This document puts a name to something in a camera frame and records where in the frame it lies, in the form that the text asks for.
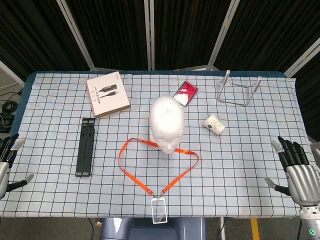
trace grid tablecloth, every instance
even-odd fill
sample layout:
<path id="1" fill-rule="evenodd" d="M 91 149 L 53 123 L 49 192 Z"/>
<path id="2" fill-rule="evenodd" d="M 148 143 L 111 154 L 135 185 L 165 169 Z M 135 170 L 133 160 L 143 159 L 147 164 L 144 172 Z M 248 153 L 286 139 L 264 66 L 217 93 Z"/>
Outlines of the grid tablecloth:
<path id="1" fill-rule="evenodd" d="M 281 135 L 302 143 L 316 167 L 295 93 L 295 80 L 262 78 L 249 106 L 217 100 L 219 76 L 121 75 L 131 109 L 95 121 L 92 175 L 75 177 L 81 119 L 93 117 L 85 81 L 97 74 L 38 73 L 21 121 L 26 136 L 10 180 L 34 179 L 0 201 L 5 217 L 150 217 L 151 197 L 118 167 L 127 139 L 149 138 L 149 110 L 161 96 L 173 96 L 184 81 L 199 89 L 184 107 L 179 148 L 196 151 L 201 162 L 165 195 L 169 217 L 291 217 L 299 213 L 291 197 L 268 188 L 265 177 L 286 186 L 286 176 L 271 140 Z M 233 77 L 249 84 L 256 77 Z M 226 87 L 229 101 L 248 98 L 242 87 Z M 221 135 L 202 126 L 216 114 L 226 125 Z M 160 194 L 187 169 L 188 155 L 164 154 L 143 143 L 130 143 L 122 164 Z"/>

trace red phone screen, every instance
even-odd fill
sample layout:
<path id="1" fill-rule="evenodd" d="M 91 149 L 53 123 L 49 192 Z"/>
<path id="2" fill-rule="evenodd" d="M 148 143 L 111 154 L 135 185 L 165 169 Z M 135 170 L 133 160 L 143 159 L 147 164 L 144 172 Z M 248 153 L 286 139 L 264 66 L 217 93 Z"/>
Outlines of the red phone screen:
<path id="1" fill-rule="evenodd" d="M 177 100 L 182 106 L 186 107 L 194 95 L 197 93 L 198 88 L 191 83 L 185 81 L 179 90 L 175 93 L 173 98 Z"/>

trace id card holder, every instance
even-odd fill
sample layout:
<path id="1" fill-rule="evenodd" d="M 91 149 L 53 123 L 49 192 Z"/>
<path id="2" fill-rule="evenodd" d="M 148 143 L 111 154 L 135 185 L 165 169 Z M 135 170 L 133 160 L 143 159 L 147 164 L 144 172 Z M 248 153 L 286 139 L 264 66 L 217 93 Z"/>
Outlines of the id card holder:
<path id="1" fill-rule="evenodd" d="M 173 98 L 177 100 L 182 106 L 186 107 L 191 99 L 196 95 L 198 88 L 191 83 L 185 81 L 179 90 L 175 93 Z"/>
<path id="2" fill-rule="evenodd" d="M 164 224 L 168 222 L 166 200 L 164 197 L 152 198 L 151 210 L 153 224 Z"/>

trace robotic hand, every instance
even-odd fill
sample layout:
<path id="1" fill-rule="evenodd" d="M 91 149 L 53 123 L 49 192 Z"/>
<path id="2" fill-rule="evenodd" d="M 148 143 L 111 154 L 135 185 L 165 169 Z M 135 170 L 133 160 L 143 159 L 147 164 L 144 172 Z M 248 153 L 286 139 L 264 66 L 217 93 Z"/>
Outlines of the robotic hand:
<path id="1" fill-rule="evenodd" d="M 25 137 L 17 140 L 18 137 L 19 134 L 15 134 L 12 137 L 8 136 L 3 140 L 0 139 L 0 199 L 5 196 L 6 192 L 11 192 L 27 185 L 34 177 L 33 174 L 30 174 L 22 181 L 8 184 L 10 171 L 17 152 L 26 141 Z"/>
<path id="2" fill-rule="evenodd" d="M 270 178 L 264 180 L 270 188 L 292 197 L 301 206 L 300 218 L 308 232 L 307 239 L 320 239 L 320 182 L 313 166 L 309 164 L 304 149 L 296 142 L 291 143 L 278 137 L 280 145 L 272 140 L 271 144 L 279 155 L 288 187 L 275 184 Z"/>

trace floor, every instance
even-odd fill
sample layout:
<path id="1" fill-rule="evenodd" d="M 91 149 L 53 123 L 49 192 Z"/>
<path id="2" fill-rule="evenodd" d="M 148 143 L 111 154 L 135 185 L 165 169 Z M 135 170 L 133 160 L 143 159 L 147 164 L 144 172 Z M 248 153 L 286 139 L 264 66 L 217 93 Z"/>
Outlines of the floor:
<path id="1" fill-rule="evenodd" d="M 18 84 L 4 87 L 15 82 L 5 73 L 0 72 L 0 95 L 8 92 L 19 92 Z M 12 94 L 0 96 L 0 104 L 4 103 Z M 11 99 L 19 102 L 19 96 Z M 293 240 L 297 238 L 300 219 L 289 218 L 264 218 L 258 219 L 260 240 Z M 206 219 L 208 240 L 216 240 L 219 235 L 219 219 Z M 99 239 L 101 229 L 94 226 L 94 238 Z M 225 225 L 227 240 L 252 240 L 250 219 L 230 218 Z M 87 218 L 1 218 L 0 240 L 33 240 L 33 239 L 69 239 L 89 240 L 91 225 Z"/>

